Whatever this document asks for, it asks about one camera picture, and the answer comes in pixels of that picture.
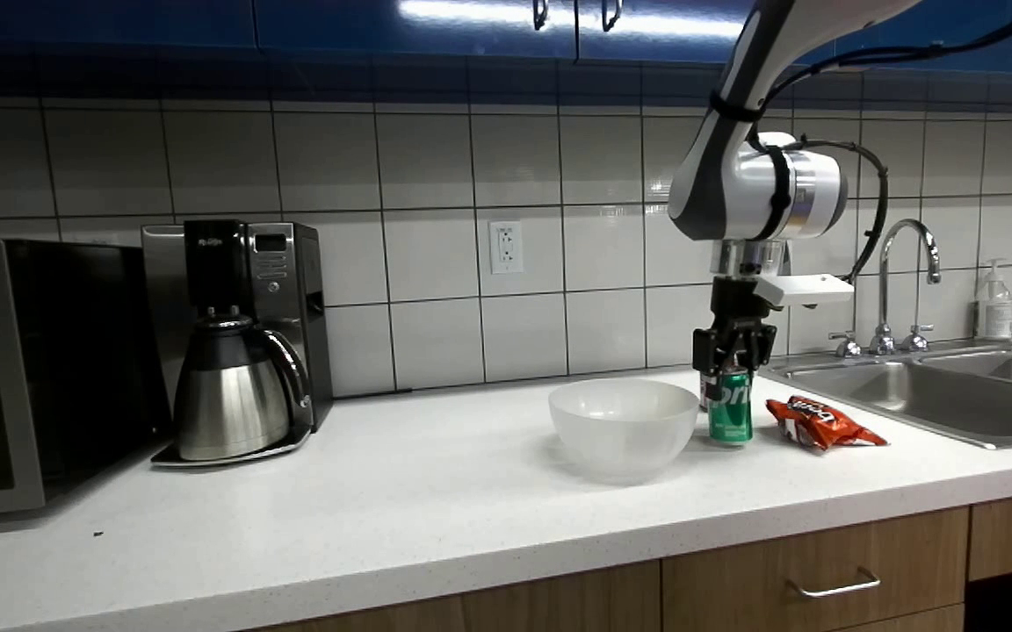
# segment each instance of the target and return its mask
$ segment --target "snack bag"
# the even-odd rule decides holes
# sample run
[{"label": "snack bag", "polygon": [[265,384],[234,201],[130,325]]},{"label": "snack bag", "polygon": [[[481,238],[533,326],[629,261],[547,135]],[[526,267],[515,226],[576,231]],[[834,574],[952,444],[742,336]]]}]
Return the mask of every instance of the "snack bag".
[{"label": "snack bag", "polygon": [[851,416],[808,401],[808,397],[791,397],[782,401],[767,401],[767,412],[781,422],[781,433],[812,452],[826,452],[834,445],[890,445],[882,435],[867,433],[856,424]]}]

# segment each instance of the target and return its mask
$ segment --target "kitchen sink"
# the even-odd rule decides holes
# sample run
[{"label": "kitchen sink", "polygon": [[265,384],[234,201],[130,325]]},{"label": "kitchen sink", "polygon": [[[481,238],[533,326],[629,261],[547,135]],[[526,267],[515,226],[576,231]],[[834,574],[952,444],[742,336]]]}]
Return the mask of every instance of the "kitchen sink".
[{"label": "kitchen sink", "polygon": [[1012,348],[864,360],[856,366],[812,369],[769,366],[759,377],[873,409],[983,449],[1012,445]]}]

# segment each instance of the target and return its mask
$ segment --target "white bowl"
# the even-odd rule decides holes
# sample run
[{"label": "white bowl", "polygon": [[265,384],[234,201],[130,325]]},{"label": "white bowl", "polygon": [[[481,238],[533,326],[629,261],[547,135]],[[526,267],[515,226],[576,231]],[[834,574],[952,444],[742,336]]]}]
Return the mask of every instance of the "white bowl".
[{"label": "white bowl", "polygon": [[547,395],[553,424],[573,472],[635,484],[661,473],[690,444],[696,397],[670,384],[601,380]]}]

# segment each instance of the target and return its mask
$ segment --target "wall outlet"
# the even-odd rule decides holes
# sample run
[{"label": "wall outlet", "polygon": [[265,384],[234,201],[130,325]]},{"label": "wall outlet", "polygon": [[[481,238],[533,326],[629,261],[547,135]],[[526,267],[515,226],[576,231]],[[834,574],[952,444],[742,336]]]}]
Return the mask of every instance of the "wall outlet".
[{"label": "wall outlet", "polygon": [[491,223],[491,275],[526,272],[526,236],[521,223]]}]

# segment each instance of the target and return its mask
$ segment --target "countertop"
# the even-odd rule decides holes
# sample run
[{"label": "countertop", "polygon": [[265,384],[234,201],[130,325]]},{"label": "countertop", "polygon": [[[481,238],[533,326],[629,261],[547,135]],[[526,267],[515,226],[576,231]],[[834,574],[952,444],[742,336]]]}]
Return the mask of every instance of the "countertop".
[{"label": "countertop", "polygon": [[254,630],[1012,495],[1012,449],[856,409],[884,449],[812,457],[754,409],[744,449],[698,422],[657,481],[594,484],[557,459],[556,387],[348,401],[303,452],[227,472],[133,459],[0,525],[0,630]]}]

